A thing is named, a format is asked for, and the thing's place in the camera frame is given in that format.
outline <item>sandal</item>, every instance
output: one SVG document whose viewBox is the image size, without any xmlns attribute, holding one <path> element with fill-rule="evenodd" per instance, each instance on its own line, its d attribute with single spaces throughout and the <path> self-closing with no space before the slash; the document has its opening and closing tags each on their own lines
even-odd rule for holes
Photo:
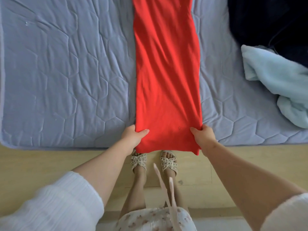
<svg viewBox="0 0 308 231">
<path fill-rule="evenodd" d="M 162 155 L 163 155 L 164 152 L 172 154 L 173 157 L 170 158 L 170 159 L 163 157 Z M 175 171 L 175 175 L 177 175 L 177 163 L 175 163 L 176 157 L 175 157 L 173 151 L 162 151 L 160 153 L 160 160 L 161 160 L 161 168 L 162 168 L 163 172 L 166 170 L 166 168 L 169 167 L 170 169 Z"/>
<path fill-rule="evenodd" d="M 144 167 L 145 171 L 147 171 L 147 166 L 146 166 L 146 162 L 147 162 L 147 154 L 140 154 L 138 156 L 134 156 L 133 154 L 136 152 L 136 149 L 133 150 L 132 152 L 132 170 L 134 170 L 134 168 L 137 165 L 140 165 L 142 167 Z"/>
</svg>

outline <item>mattress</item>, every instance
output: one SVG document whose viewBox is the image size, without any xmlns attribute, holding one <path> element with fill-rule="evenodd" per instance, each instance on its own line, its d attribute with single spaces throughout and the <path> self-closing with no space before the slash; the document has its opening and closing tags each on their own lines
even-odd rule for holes
<svg viewBox="0 0 308 231">
<path fill-rule="evenodd" d="M 1 142 L 106 148 L 135 122 L 131 0 L 1 0 Z M 307 143 L 277 96 L 246 81 L 227 0 L 193 0 L 203 122 L 226 146 Z"/>
</svg>

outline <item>person's left hand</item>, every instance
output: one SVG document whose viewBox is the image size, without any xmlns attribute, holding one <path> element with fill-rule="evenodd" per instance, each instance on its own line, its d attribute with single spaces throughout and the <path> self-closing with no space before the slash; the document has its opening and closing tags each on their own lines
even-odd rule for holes
<svg viewBox="0 0 308 231">
<path fill-rule="evenodd" d="M 140 142 L 141 139 L 146 136 L 150 130 L 143 130 L 140 132 L 135 131 L 135 125 L 126 127 L 122 133 L 121 139 L 127 141 L 133 148 L 135 148 Z"/>
</svg>

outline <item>light wood floor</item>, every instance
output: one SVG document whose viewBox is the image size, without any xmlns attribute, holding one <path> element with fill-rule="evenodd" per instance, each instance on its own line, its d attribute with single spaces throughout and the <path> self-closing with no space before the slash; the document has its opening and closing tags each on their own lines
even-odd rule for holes
<svg viewBox="0 0 308 231">
<path fill-rule="evenodd" d="M 308 189 L 308 145 L 233 147 L 234 153 Z M 99 151 L 21 151 L 0 146 L 0 216 L 15 211 L 34 192 L 54 182 L 68 170 L 98 155 Z M 175 152 L 177 181 L 190 208 L 229 208 L 234 203 L 206 157 Z M 145 197 L 148 207 L 163 205 L 153 162 L 159 152 L 148 154 Z M 121 209 L 133 181 L 126 159 L 106 211 Z"/>
</svg>

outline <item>red garment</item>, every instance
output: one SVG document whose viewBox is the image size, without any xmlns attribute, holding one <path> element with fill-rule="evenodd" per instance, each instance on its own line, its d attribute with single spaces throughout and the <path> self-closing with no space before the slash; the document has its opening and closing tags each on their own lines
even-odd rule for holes
<svg viewBox="0 0 308 231">
<path fill-rule="evenodd" d="M 192 151 L 201 130 L 200 49 L 192 0 L 133 0 L 136 37 L 136 131 L 149 129 L 137 152 Z"/>
</svg>

